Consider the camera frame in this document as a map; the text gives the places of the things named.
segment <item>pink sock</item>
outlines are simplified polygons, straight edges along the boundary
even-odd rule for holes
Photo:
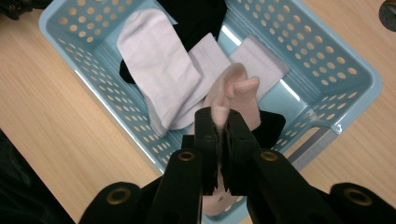
[[[248,79],[247,71],[241,63],[230,65],[215,81],[205,98],[204,107],[211,106],[212,119],[219,135],[222,135],[230,109],[241,113],[250,130],[259,127],[260,111],[256,99],[259,84],[257,77]],[[203,197],[204,215],[218,215],[237,199],[229,191],[225,191],[220,168],[218,184],[212,196]]]

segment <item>perforated basket wall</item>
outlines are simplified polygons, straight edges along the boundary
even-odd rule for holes
[[[312,127],[341,133],[379,95],[379,74],[299,0],[227,0],[219,37],[231,53],[254,34],[290,68],[260,101],[261,109],[285,116],[287,123],[275,150],[284,152]],[[180,148],[186,130],[164,138],[149,126],[143,97],[119,76],[116,47],[129,15],[142,8],[161,8],[150,0],[55,0],[40,18],[46,38],[76,74],[163,171]],[[244,200],[206,223],[238,222],[247,214]]]

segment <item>basket hole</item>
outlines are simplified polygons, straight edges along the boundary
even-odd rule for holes
[[[312,32],[311,27],[308,26],[308,25],[304,26],[304,30],[305,30],[307,33],[309,33],[309,34]]]
[[[312,44],[311,42],[308,42],[308,43],[306,44],[306,46],[307,46],[309,49],[314,49],[314,48],[315,48],[314,44]]]
[[[75,32],[77,30],[77,28],[78,27],[75,24],[73,24],[73,25],[70,26],[70,31],[71,32]]]
[[[74,16],[77,14],[77,9],[75,7],[70,7],[69,8],[69,15]]]
[[[88,28],[89,30],[91,30],[91,29],[93,28],[93,26],[94,26],[94,25],[93,25],[92,22],[90,22],[90,23],[87,24],[87,28]]]
[[[95,16],[95,20],[96,20],[96,21],[101,21],[102,18],[103,18],[102,15],[96,15],[96,16]]]
[[[277,19],[280,20],[280,21],[284,21],[285,20],[285,18],[283,17],[282,14],[277,14]]]
[[[262,11],[262,6],[260,6],[259,4],[256,4],[256,10]]]
[[[96,29],[94,33],[95,33],[96,35],[99,35],[99,34],[102,33],[102,30],[101,30],[101,29]]]
[[[275,11],[275,9],[274,9],[274,7],[273,7],[272,5],[269,5],[269,6],[268,6],[268,10],[269,10],[270,12],[274,12],[274,11]]]
[[[282,35],[285,36],[285,37],[288,37],[289,36],[289,32],[284,30],[284,31],[282,31]]]
[[[318,52],[317,56],[319,59],[323,60],[324,59],[324,54],[322,52]]]
[[[329,105],[329,107],[327,107],[328,109],[332,109],[335,106],[335,104]]]
[[[301,34],[301,33],[298,33],[298,34],[297,34],[297,38],[299,38],[299,39],[301,39],[301,40],[304,40],[304,35]]]
[[[95,8],[94,8],[94,7],[89,7],[89,8],[87,9],[87,13],[90,14],[90,15],[92,15],[93,13],[95,13]]]
[[[346,63],[346,60],[342,57],[337,57],[337,62],[344,64],[344,63]]]
[[[308,50],[306,50],[306,49],[301,49],[301,53],[302,53],[303,55],[306,55],[306,54],[308,54]]]
[[[326,69],[325,67],[320,67],[320,68],[319,68],[319,71],[320,71],[321,73],[326,73],[326,72],[327,72],[327,69]]]
[[[300,21],[301,21],[300,17],[297,16],[297,15],[295,15],[293,18],[294,18],[294,20],[295,20],[296,22],[300,22]]]
[[[115,20],[116,18],[117,18],[117,14],[116,13],[111,14],[111,16],[110,16],[111,20]]]
[[[358,94],[358,93],[355,91],[352,94],[350,94],[347,98],[351,99],[351,98],[355,97],[356,94]]]
[[[294,46],[297,46],[298,45],[298,41],[296,39],[292,39],[291,40],[291,44],[294,45]]]
[[[329,53],[334,53],[334,49],[330,46],[326,47],[326,51]]]
[[[346,79],[347,76],[344,73],[337,73],[337,76],[341,79]]]
[[[335,64],[334,64],[334,63],[327,63],[327,66],[328,66],[330,69],[334,69],[334,68],[335,68]]]
[[[286,13],[289,13],[290,12],[290,8],[288,7],[288,6],[283,6],[283,10],[286,12]]]
[[[244,196],[239,196],[238,198],[236,198],[237,202],[241,202],[241,200],[244,198]]]
[[[288,29],[293,31],[294,30],[294,25],[291,23],[288,23]]]
[[[358,71],[356,71],[355,68],[348,68],[347,69],[348,73],[350,73],[351,75],[357,75]]]
[[[340,96],[338,97],[338,100],[342,100],[346,95],[347,95],[346,93],[340,95]]]
[[[105,13],[109,13],[109,12],[110,12],[110,7],[105,7],[105,8],[103,8],[103,11],[104,11]]]
[[[283,147],[283,146],[285,146],[288,142],[289,142],[288,140],[285,140],[285,141],[283,141],[280,145]]]
[[[62,17],[62,18],[59,20],[59,23],[60,23],[61,25],[66,25],[66,24],[67,24],[67,18],[66,18],[66,17]]]
[[[330,114],[330,115],[326,118],[326,120],[333,119],[334,117],[335,117],[334,114]]]
[[[337,81],[337,78],[335,78],[335,77],[329,77],[329,80],[330,80],[330,82],[336,82],[336,81]]]
[[[321,42],[323,42],[323,39],[320,37],[320,35],[316,35],[315,36],[315,40],[320,44]]]
[[[340,104],[339,106],[337,106],[337,109],[342,109],[342,108],[344,108],[344,106],[346,106],[346,104],[347,104],[347,103],[342,103],[342,104]]]
[[[61,43],[63,43],[63,44],[66,44],[66,43],[64,42],[64,40],[62,40],[62,39],[60,39],[60,38],[58,38],[58,40],[59,40],[59,42],[61,42]]]

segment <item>folded cloth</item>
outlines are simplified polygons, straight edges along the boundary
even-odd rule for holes
[[[201,75],[159,9],[132,14],[120,32],[117,47],[144,95],[153,131],[165,136]]]
[[[260,87],[257,99],[260,100],[289,71],[289,68],[260,41],[250,35],[230,55],[232,63],[242,63],[248,77],[258,77]]]
[[[215,81],[205,98],[204,107],[211,106],[212,120],[219,135],[222,135],[230,109],[242,115],[250,130],[260,126],[260,110],[256,99],[259,84],[257,77],[248,79],[247,71],[241,63],[231,64]],[[222,143],[219,145],[220,158]],[[218,175],[218,184],[212,196],[203,197],[202,211],[207,216],[218,215],[236,201],[236,197],[225,190],[221,172]]]
[[[173,27],[186,51],[194,47],[205,35],[217,40],[227,12],[224,0],[159,0],[163,8],[177,21]],[[120,63],[120,76],[133,83],[125,61]]]
[[[190,51],[189,56],[201,80],[177,113],[171,129],[182,129],[194,122],[194,114],[209,92],[213,83],[231,64],[212,34],[206,35]]]

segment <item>black object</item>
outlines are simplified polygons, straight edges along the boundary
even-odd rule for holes
[[[159,0],[163,8],[176,21],[173,27],[186,51],[194,47],[204,36],[211,33],[217,40],[227,6],[224,0]],[[122,60],[120,76],[127,83],[134,79]]]
[[[2,0],[0,1],[0,13],[17,21],[20,15],[31,12],[33,8],[44,9],[52,0]]]
[[[218,159],[231,194],[247,196],[253,223],[396,223],[396,210],[366,188],[343,183],[327,194],[311,187],[281,153],[259,146],[238,112],[230,113],[222,136],[209,107],[195,116],[202,125],[195,137],[183,138],[162,177],[142,189],[121,182],[106,187],[80,223],[201,223],[202,196],[216,186]]]
[[[74,223],[1,130],[0,223]]]

